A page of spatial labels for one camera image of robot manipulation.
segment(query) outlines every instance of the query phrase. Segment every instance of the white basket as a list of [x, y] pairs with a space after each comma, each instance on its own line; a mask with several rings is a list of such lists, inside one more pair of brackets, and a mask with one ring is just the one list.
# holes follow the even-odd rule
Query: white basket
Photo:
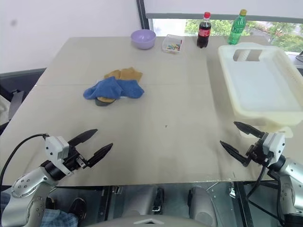
[[[167, 35], [162, 43], [162, 50], [166, 53], [179, 53], [181, 52], [184, 37], [178, 35]], [[171, 45], [180, 45], [179, 49], [168, 49]]]
[[[246, 60], [251, 50], [259, 61]], [[240, 43], [219, 47], [219, 57], [236, 116], [282, 127], [303, 120], [303, 78], [282, 49]]]

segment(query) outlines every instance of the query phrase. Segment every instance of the blue cloth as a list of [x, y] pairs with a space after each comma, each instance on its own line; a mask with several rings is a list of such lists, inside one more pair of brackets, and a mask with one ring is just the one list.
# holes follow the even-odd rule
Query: blue cloth
[[99, 81], [95, 86], [86, 89], [83, 93], [86, 99], [97, 97], [114, 98], [127, 96], [130, 98], [140, 98], [144, 90], [138, 85], [136, 80], [122, 80], [109, 77]]
[[[1, 192], [1, 213], [3, 213], [4, 208], [7, 206], [10, 200], [10, 195]], [[50, 210], [45, 209], [42, 222], [40, 227], [77, 227], [78, 217], [74, 214], [68, 214], [61, 210]]]

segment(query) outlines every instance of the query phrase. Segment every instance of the bottle cap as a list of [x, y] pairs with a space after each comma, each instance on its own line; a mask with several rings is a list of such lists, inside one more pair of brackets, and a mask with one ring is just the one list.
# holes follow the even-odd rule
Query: bottle cap
[[240, 15], [241, 16], [246, 16], [247, 10], [246, 9], [241, 9]]
[[204, 18], [206, 18], [206, 19], [210, 18], [210, 12], [205, 12], [204, 13]]

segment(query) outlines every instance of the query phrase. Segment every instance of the soda bottle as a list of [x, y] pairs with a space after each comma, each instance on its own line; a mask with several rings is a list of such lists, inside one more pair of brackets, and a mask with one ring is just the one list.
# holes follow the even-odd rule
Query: soda bottle
[[211, 23], [209, 22], [210, 12], [204, 13], [204, 20], [199, 25], [197, 46], [200, 48], [207, 47], [208, 38], [210, 35], [210, 29], [212, 28]]
[[228, 38], [228, 44], [235, 45], [238, 43], [240, 36], [246, 26], [246, 13], [247, 10], [241, 9], [240, 15], [235, 19], [232, 24], [231, 34]]

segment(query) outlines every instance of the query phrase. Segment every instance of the red bottle label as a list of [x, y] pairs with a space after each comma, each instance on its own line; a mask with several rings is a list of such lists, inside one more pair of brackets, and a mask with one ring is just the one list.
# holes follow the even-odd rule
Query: red bottle label
[[209, 30], [199, 29], [199, 36], [207, 37], [209, 35], [210, 35], [210, 29]]

